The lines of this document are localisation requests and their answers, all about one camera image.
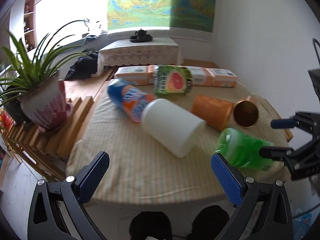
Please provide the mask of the green plastic cup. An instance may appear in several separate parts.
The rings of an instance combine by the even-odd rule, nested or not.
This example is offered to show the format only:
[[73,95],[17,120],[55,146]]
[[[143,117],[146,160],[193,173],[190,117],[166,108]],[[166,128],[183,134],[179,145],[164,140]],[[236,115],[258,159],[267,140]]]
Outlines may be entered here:
[[259,155],[264,146],[270,147],[273,143],[226,128],[218,137],[215,153],[220,153],[233,167],[269,171],[273,161]]

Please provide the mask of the copper metal cup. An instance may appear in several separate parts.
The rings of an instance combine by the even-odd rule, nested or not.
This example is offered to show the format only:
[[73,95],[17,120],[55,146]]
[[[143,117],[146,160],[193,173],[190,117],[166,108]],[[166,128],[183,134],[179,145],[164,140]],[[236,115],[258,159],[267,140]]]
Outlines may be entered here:
[[255,97],[248,96],[238,101],[233,110],[234,121],[243,128],[249,128],[256,124],[259,119]]

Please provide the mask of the orange paper cup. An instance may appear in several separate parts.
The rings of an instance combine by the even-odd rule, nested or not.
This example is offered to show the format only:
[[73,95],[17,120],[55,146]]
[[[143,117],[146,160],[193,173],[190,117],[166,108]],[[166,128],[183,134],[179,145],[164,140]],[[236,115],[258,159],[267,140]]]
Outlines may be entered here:
[[233,103],[205,95],[198,95],[191,107],[191,113],[205,120],[218,131],[227,127]]

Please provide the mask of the white plastic cup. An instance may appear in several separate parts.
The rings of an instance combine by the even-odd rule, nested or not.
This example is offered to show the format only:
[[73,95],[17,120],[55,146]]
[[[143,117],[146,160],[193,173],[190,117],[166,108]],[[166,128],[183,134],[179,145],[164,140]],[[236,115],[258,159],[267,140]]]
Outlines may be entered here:
[[167,99],[156,99],[142,112],[144,131],[178,158],[186,156],[206,127],[206,121]]

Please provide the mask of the wooden slatted plant stand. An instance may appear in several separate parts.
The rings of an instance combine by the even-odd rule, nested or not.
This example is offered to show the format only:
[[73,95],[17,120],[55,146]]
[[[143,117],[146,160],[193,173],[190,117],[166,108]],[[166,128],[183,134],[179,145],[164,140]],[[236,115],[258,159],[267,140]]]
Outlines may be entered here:
[[84,99],[68,99],[67,104],[73,107],[73,113],[55,132],[41,133],[35,125],[25,130],[22,124],[12,124],[8,129],[1,130],[9,152],[15,157],[20,157],[49,181],[65,179],[66,172],[54,164],[54,161],[68,159],[94,101],[91,96],[87,96]]

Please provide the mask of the striped table cloth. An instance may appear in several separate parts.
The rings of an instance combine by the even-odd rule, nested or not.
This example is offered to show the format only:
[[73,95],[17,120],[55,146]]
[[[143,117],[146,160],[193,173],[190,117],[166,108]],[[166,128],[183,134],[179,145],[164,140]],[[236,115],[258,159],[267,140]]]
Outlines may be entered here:
[[[197,95],[236,103],[252,94],[238,84],[235,88],[195,86],[188,94],[171,94],[163,98],[189,111]],[[236,126],[231,118],[230,125],[245,134],[272,142],[274,146],[288,147],[285,132],[270,127],[271,120],[277,118],[276,111],[262,97],[255,98],[258,122],[245,129]],[[184,158],[177,158],[111,102],[105,85],[100,90],[100,100],[84,135],[73,147],[66,172],[76,175],[99,151],[105,151],[110,156],[110,166],[92,202],[121,206],[217,202],[226,199],[211,169],[218,136],[216,129],[207,126],[192,151]],[[269,171],[245,168],[240,171],[262,183],[290,178],[287,168],[277,161]]]

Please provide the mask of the right orange tissue pack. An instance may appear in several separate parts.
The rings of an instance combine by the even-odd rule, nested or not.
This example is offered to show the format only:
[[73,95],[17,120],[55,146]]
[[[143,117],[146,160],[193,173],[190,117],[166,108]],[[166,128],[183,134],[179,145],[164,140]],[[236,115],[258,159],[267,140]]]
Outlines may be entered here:
[[208,72],[212,75],[213,87],[235,87],[238,77],[230,70],[207,68]]

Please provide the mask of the dark potted plant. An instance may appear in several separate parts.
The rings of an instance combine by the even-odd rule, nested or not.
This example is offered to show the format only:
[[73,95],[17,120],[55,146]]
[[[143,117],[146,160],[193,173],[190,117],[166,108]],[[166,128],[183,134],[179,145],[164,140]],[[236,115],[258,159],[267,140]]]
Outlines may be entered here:
[[6,95],[4,94],[7,91],[11,91],[11,90],[17,90],[17,87],[13,85],[9,85],[7,88],[1,91],[1,102],[4,103],[3,107],[5,111],[17,124],[21,122],[26,122],[26,123],[30,122],[27,116],[23,113],[21,108],[21,103],[18,100],[20,93],[12,92],[10,94],[6,94]]

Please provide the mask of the black bag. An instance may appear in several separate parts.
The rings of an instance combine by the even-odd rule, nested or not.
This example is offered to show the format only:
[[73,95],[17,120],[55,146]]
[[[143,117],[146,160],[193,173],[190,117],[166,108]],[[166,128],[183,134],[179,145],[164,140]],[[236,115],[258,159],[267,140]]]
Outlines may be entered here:
[[79,57],[75,64],[73,64],[67,75],[65,81],[84,80],[96,74],[98,66],[98,54],[88,53],[85,56]]

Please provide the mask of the spider plant in red-white pot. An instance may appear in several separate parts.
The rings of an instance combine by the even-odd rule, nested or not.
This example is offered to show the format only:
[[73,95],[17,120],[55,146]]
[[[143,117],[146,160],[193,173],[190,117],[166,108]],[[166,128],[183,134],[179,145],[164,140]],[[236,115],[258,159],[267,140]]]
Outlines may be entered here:
[[1,106],[17,99],[22,112],[44,131],[55,130],[67,120],[65,87],[59,79],[60,68],[75,57],[76,46],[59,46],[55,37],[61,31],[46,34],[33,56],[29,56],[21,39],[9,32],[15,51],[6,46],[1,49],[9,60],[9,71],[14,76],[1,77]]

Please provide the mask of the left orange tissue pack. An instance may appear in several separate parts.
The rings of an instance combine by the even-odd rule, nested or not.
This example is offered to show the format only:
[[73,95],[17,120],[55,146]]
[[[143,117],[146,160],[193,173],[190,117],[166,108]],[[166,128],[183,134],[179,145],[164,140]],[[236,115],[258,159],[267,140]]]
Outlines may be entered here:
[[147,66],[120,67],[114,74],[115,79],[123,79],[132,85],[143,86],[149,84]]

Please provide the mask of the lace-covered low table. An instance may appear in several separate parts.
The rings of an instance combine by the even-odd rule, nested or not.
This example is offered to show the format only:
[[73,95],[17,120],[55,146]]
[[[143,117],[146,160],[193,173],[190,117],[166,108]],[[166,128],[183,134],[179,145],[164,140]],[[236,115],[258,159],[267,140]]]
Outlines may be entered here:
[[181,65],[183,57],[179,45],[168,37],[155,37],[150,42],[132,43],[117,40],[98,51],[97,74],[105,67]]

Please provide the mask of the landscape painting roller blind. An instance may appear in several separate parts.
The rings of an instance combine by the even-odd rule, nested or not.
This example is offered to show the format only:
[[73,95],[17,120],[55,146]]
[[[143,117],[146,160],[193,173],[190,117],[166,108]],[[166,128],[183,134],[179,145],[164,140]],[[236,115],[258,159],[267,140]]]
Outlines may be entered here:
[[215,0],[108,0],[109,31],[172,27],[212,32]]

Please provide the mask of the black teapot on tray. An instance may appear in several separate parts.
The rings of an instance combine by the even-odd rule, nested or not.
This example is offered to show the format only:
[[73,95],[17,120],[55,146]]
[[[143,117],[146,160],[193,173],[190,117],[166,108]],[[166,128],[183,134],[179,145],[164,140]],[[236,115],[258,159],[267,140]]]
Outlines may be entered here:
[[150,42],[153,40],[153,37],[147,33],[146,30],[140,29],[135,31],[133,35],[130,36],[129,41],[132,43],[143,43]]

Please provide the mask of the white pink wall shelf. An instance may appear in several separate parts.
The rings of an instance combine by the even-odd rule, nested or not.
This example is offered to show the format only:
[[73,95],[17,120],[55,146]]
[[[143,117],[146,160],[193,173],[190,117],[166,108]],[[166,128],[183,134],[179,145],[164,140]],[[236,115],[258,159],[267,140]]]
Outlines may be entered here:
[[9,31],[17,40],[22,40],[27,51],[37,47],[35,2],[36,0],[17,0],[10,12]]

